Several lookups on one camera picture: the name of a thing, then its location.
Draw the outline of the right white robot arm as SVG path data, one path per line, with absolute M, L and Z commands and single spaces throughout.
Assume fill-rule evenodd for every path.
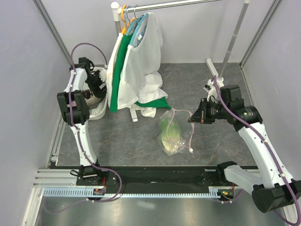
M 263 213 L 292 205 L 301 196 L 301 182 L 295 180 L 280 161 L 269 142 L 263 119 L 254 106 L 245 106 L 238 85 L 222 87 L 221 101 L 203 98 L 190 123 L 212 124 L 226 120 L 249 148 L 260 176 L 241 168 L 233 161 L 217 165 L 216 182 L 232 182 L 252 196 L 255 206 Z

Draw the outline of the purple toy eggplant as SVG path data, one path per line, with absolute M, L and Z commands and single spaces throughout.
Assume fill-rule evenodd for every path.
M 83 96 L 85 99 L 90 99 L 93 96 L 93 92 L 89 89 L 83 91 Z

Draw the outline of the clear pink-dotted zip bag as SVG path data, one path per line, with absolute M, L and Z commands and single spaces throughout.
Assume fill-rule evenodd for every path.
M 158 142 L 167 155 L 173 156 L 182 151 L 194 152 L 191 143 L 195 126 L 188 122 L 191 116 L 191 111 L 174 108 L 161 115 Z

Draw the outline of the green plastic lettuce head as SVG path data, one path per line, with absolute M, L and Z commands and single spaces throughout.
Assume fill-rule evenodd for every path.
M 163 118 L 159 124 L 160 135 L 158 140 L 162 144 L 163 150 L 171 156 L 179 151 L 181 141 L 181 128 L 177 121 L 170 118 Z

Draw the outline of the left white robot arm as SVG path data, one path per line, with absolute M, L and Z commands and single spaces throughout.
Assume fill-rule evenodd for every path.
M 102 72 L 105 70 L 96 70 L 90 59 L 80 57 L 78 63 L 70 67 L 67 87 L 57 94 L 63 121 L 70 126 L 79 152 L 79 171 L 71 171 L 71 175 L 77 177 L 78 186 L 99 186 L 104 178 L 88 131 L 90 111 L 107 101 Z

